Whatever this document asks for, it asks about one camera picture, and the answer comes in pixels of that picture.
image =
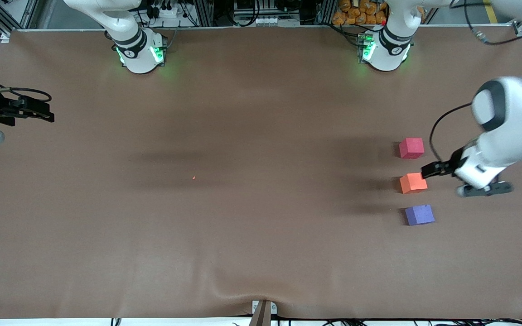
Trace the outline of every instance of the brown table surface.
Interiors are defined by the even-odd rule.
[[[458,198],[450,177],[402,195],[433,158],[395,156],[522,75],[522,41],[415,41],[382,73],[330,29],[181,31],[139,76],[102,33],[13,33],[0,83],[49,91],[56,122],[0,126],[0,318],[230,316],[259,298],[284,317],[522,318],[522,163],[506,196]],[[436,145],[478,133],[460,111]],[[406,226],[421,204],[436,223]]]

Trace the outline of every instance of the green led light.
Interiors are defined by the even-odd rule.
[[[373,51],[376,49],[376,43],[371,42],[370,45],[364,49],[364,60],[370,60],[372,58]]]
[[[120,57],[120,62],[124,64],[124,58],[122,58],[122,53],[120,52],[120,49],[116,48],[116,52],[118,52],[118,56]]]
[[[156,62],[162,62],[162,50],[161,49],[154,48],[153,46],[151,46],[150,51],[152,52],[154,60],[156,60]]]

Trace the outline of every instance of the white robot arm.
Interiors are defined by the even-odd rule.
[[[363,62],[382,72],[395,70],[406,60],[410,43],[422,22],[418,6],[446,7],[459,0],[387,0],[390,14],[378,31],[367,31],[371,41],[361,50]]]
[[[128,10],[137,8],[140,0],[64,0],[68,6],[83,12],[106,29],[116,44],[120,61],[131,72],[144,74],[164,64],[166,44],[151,29],[141,28]]]
[[[499,11],[522,21],[522,1],[492,3]],[[486,82],[472,101],[472,112],[484,132],[456,150],[448,162],[423,167],[423,177],[452,174],[466,183],[459,189],[464,197],[510,192],[512,186],[499,182],[498,175],[522,161],[522,77]]]

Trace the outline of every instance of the metal bracket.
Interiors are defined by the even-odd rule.
[[[277,305],[275,303],[267,300],[253,301],[253,317],[249,326],[271,326],[273,307],[275,307],[275,313],[277,313]]]
[[[0,43],[4,43],[4,44],[9,43],[8,35],[5,35],[2,33],[2,35],[0,36]]]
[[[270,301],[269,301],[269,304],[271,306],[271,314],[277,314],[277,305]],[[253,309],[251,310],[252,314],[255,313],[255,310],[257,309],[258,305],[259,305],[259,301],[257,301],[257,300],[253,301]]]
[[[522,23],[520,21],[514,21],[513,28],[517,37],[522,37]]]

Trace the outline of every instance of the foam cube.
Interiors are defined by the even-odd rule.
[[[400,143],[400,158],[415,159],[424,154],[422,138],[406,138]]]
[[[409,173],[400,178],[400,187],[402,194],[416,194],[428,189],[428,184],[422,179],[422,173]]]
[[[422,225],[435,221],[430,205],[406,208],[406,217],[408,218],[408,225]]]

